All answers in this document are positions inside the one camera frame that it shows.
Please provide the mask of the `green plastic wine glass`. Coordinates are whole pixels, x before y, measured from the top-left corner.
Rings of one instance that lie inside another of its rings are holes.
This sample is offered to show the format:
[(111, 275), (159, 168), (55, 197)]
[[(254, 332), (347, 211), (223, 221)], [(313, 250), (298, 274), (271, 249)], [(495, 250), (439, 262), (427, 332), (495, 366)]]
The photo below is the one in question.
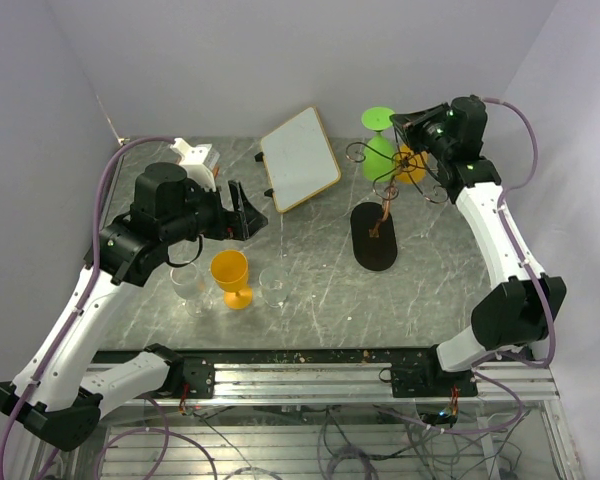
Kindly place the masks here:
[(395, 148), (384, 137), (384, 132), (392, 126), (390, 116), (393, 114), (389, 107), (376, 106), (367, 109), (361, 116), (362, 125), (374, 132), (363, 149), (363, 173), (369, 181), (387, 182), (394, 170)]

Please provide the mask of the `orange plastic wine glass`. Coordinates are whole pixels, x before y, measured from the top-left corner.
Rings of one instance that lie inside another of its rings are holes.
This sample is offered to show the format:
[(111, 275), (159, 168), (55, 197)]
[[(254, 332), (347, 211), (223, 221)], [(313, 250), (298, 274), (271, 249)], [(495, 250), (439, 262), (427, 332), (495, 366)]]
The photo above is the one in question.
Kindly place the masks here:
[(210, 272), (217, 286), (224, 292), (225, 304), (234, 310), (248, 307), (253, 299), (249, 286), (249, 264), (246, 256), (237, 250), (225, 250), (211, 261)]

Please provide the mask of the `clear ribbed glass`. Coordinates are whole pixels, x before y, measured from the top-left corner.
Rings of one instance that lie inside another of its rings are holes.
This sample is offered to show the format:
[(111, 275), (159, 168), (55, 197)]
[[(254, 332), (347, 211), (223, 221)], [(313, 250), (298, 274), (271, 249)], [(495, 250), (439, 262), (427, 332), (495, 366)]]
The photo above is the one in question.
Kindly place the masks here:
[(261, 294), (267, 305), (281, 307), (290, 292), (288, 273), (280, 267), (267, 267), (259, 275)]

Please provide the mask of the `clear wine glass front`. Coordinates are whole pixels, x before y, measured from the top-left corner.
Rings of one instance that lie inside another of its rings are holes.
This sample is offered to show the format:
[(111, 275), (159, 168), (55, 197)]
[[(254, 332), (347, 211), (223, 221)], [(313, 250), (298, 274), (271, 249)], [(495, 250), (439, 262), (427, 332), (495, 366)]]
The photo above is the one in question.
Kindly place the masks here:
[(203, 273), (195, 264), (171, 268), (170, 279), (176, 295), (184, 301), (186, 312), (192, 317), (209, 313), (213, 307)]

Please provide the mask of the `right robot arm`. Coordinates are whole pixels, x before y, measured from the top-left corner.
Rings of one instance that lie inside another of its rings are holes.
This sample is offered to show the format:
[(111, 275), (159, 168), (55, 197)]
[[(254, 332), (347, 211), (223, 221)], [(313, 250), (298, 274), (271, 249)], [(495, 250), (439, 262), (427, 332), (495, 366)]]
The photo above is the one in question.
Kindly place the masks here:
[(544, 341), (547, 351), (533, 366), (546, 368), (555, 356), (555, 320), (566, 297), (565, 282), (548, 275), (531, 253), (508, 208), (512, 190), (503, 186), (495, 165), (482, 154), (487, 108), (498, 102), (462, 96), (390, 117), (405, 146), (436, 160), (436, 181), (469, 225), (491, 286), (473, 309), (469, 327), (439, 344), (437, 362), (422, 369), (422, 387), (435, 396), (455, 385), (455, 372), (491, 355), (519, 359), (522, 349)]

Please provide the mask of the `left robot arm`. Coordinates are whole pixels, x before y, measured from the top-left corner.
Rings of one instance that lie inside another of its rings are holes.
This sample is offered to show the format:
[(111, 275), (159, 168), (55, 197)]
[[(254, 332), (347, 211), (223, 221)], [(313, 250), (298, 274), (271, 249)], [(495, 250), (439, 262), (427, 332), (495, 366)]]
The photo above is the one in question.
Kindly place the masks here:
[(80, 446), (99, 421), (147, 393), (172, 397), (185, 382), (185, 360), (159, 344), (101, 374), (87, 372), (114, 314), (182, 241), (246, 241), (267, 218), (241, 184), (228, 183), (232, 209), (177, 164), (149, 165), (135, 181), (129, 210), (98, 236), (71, 301), (29, 364), (0, 382), (0, 412), (61, 451)]

